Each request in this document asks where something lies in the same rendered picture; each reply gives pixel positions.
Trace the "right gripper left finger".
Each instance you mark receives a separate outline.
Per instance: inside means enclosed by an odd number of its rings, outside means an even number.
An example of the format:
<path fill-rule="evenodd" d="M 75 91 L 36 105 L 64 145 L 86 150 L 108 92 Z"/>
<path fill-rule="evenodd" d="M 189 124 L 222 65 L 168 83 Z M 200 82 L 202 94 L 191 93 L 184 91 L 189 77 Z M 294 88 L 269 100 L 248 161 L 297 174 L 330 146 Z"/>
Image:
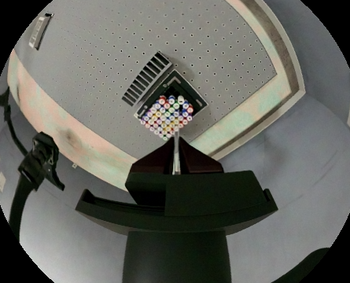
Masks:
<path fill-rule="evenodd" d="M 170 161 L 170 166 L 169 166 Z M 147 154 L 131 165 L 131 172 L 163 173 L 173 175 L 174 167 L 174 137 L 164 145 Z M 129 174 L 128 173 L 128 174 Z"/>

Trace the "black vial rack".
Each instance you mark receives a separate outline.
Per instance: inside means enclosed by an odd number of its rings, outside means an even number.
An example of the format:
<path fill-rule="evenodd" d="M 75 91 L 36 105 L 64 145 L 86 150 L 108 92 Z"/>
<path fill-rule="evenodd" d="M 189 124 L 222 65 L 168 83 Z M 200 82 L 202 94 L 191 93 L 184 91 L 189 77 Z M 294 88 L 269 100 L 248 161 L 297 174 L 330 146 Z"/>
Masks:
<path fill-rule="evenodd" d="M 139 121 L 141 121 L 142 117 L 153 107 L 154 104 L 160 99 L 160 97 L 164 95 L 166 100 L 169 100 L 169 97 L 173 95 L 175 100 L 178 100 L 178 97 L 182 95 L 184 100 L 186 99 L 189 104 L 193 106 L 193 112 L 191 112 L 192 116 L 195 115 L 198 111 L 201 110 L 200 105 L 195 101 L 195 99 L 176 81 L 174 80 L 159 96 L 158 98 L 146 109 L 146 111 L 142 114 Z"/>

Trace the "green-capped glass vial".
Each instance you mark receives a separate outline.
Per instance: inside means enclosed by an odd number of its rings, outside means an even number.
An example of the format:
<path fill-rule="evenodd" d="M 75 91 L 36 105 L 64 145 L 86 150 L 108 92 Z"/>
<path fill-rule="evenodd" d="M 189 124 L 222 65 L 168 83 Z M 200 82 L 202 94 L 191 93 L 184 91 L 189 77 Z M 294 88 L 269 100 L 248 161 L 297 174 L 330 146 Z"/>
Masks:
<path fill-rule="evenodd" d="M 174 107 L 174 108 L 179 108 L 179 103 L 178 103 L 178 100 L 177 100 L 177 99 L 175 100 L 175 103 L 173 104 L 173 107 Z"/>

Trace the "white tube carrier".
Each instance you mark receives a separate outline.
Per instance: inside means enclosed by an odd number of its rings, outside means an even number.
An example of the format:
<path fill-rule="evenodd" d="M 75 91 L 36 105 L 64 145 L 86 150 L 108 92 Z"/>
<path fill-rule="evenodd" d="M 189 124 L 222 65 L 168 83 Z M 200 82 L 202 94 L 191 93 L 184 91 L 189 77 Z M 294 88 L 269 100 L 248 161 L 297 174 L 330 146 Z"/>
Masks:
<path fill-rule="evenodd" d="M 48 21 L 49 17 L 40 17 L 38 22 L 37 22 L 37 26 L 35 26 L 35 29 L 32 33 L 32 36 L 31 36 L 31 39 L 30 39 L 30 42 L 29 42 L 29 45 L 32 47 L 32 48 L 35 48 L 37 47 L 41 37 L 42 37 L 42 33 L 46 27 L 46 24 L 47 24 L 47 21 Z M 42 23 L 40 23 L 42 22 Z M 35 37 L 35 38 L 34 38 Z M 34 44 L 34 45 L 33 45 Z"/>

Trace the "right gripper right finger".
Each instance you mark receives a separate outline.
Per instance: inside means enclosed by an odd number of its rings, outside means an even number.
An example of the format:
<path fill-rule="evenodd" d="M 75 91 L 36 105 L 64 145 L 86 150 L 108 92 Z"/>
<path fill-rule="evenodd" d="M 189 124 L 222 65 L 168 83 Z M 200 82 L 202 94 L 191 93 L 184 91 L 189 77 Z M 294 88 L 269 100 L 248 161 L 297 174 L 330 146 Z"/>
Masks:
<path fill-rule="evenodd" d="M 220 162 L 194 148 L 182 137 L 179 137 L 179 149 L 179 168 L 181 175 L 225 173 Z M 186 169 L 186 173 L 184 168 Z"/>

